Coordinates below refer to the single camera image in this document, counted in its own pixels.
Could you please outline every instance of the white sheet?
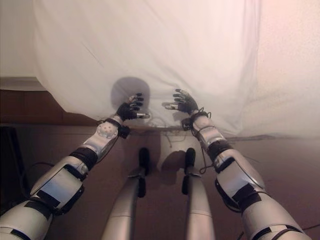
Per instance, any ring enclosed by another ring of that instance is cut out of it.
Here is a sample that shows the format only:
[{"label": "white sheet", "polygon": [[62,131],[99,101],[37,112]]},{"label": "white sheet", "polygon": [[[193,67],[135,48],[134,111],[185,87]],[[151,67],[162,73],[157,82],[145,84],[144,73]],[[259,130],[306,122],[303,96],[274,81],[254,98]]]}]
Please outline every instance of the white sheet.
[{"label": "white sheet", "polygon": [[152,119],[132,124],[178,126],[186,115],[162,103],[182,88],[225,133],[319,137],[320,2],[260,5],[35,0],[37,78],[66,111],[97,120],[141,91]]},{"label": "white sheet", "polygon": [[68,112],[94,119],[145,92],[149,126],[180,125],[165,110],[189,91],[224,132],[242,129],[256,82],[256,0],[35,0],[37,78]]}]

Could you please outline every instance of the black cable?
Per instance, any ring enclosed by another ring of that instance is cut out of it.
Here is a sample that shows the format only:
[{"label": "black cable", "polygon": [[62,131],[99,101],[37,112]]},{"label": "black cable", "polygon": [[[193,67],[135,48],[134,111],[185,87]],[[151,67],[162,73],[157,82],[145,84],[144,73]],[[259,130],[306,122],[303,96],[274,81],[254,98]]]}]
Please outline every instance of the black cable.
[{"label": "black cable", "polygon": [[228,204],[226,203],[226,201],[223,200],[223,203],[224,203],[224,205],[225,205],[230,211],[232,211],[232,212],[234,212],[234,213],[237,213],[237,214],[241,213],[241,210],[240,210],[240,209],[231,207],[230,205],[228,205]]},{"label": "black cable", "polygon": [[[316,225],[313,225],[313,226],[308,226],[308,227],[302,228],[302,230],[306,231],[306,230],[314,229],[314,228],[317,228],[317,227],[320,227],[320,223],[316,224]],[[236,240],[240,240],[243,235],[244,235],[244,232],[241,232]]]},{"label": "black cable", "polygon": [[203,157],[204,167],[202,167],[202,168],[199,169],[199,173],[203,175],[203,174],[206,173],[207,169],[212,168],[214,165],[211,164],[211,165],[207,166],[206,158],[205,158],[205,153],[204,153],[203,147],[201,147],[201,151],[202,151],[202,157]]},{"label": "black cable", "polygon": [[20,176],[20,181],[19,181],[19,182],[20,182],[20,188],[21,188],[21,192],[22,192],[23,196],[24,196],[25,198],[27,198],[27,199],[30,198],[30,194],[27,193],[27,190],[26,190],[26,188],[24,187],[24,178],[25,178],[27,172],[29,172],[29,171],[30,171],[34,166],[36,166],[36,165],[48,165],[48,166],[50,166],[50,167],[53,167],[53,166],[54,166],[54,164],[49,163],[49,162],[38,161],[38,162],[30,165],[27,169],[25,169],[25,170],[22,172],[22,174],[21,174],[21,176]]},{"label": "black cable", "polygon": [[240,240],[244,234],[245,234],[245,232],[242,231],[242,232],[240,233],[240,235],[237,237],[236,240]]}]

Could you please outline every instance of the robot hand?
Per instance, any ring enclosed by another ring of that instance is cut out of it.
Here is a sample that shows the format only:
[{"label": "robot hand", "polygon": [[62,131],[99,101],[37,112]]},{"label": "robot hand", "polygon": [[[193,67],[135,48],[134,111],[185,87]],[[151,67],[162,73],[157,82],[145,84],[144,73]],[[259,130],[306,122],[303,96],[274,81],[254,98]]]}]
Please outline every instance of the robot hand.
[{"label": "robot hand", "polygon": [[140,107],[143,105],[142,93],[137,93],[128,98],[127,102],[121,104],[116,111],[116,114],[121,118],[122,121],[130,119],[148,119],[150,115],[147,113],[139,113]]},{"label": "robot hand", "polygon": [[178,110],[189,115],[199,112],[198,105],[194,98],[185,90],[176,89],[178,93],[173,94],[174,103],[168,103],[164,107],[168,110]]}]

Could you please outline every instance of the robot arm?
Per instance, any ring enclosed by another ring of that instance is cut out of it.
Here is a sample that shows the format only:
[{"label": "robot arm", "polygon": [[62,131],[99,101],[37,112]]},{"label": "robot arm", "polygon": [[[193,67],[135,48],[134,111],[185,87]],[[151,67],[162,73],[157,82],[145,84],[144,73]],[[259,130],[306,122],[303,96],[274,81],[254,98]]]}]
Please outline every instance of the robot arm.
[{"label": "robot arm", "polygon": [[175,103],[166,109],[190,115],[182,121],[191,129],[212,160],[217,173],[215,186],[229,208],[241,212],[244,231],[250,240],[310,240],[290,214],[266,192],[260,174],[233,149],[194,99],[177,89]]},{"label": "robot arm", "polygon": [[109,152],[118,136],[128,136],[130,129],[123,122],[149,117],[136,112],[143,100],[141,93],[130,97],[97,127],[93,136],[44,174],[31,189],[29,200],[1,216],[0,239],[44,239],[53,215],[67,213],[84,192],[83,180],[88,172]]}]

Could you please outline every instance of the white wall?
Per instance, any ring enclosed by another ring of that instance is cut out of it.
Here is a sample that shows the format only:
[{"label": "white wall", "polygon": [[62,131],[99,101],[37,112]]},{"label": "white wall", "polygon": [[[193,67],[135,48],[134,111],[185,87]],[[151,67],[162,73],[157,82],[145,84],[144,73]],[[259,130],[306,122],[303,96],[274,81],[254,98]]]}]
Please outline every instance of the white wall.
[{"label": "white wall", "polygon": [[34,77],[32,0],[0,0],[0,77]]}]

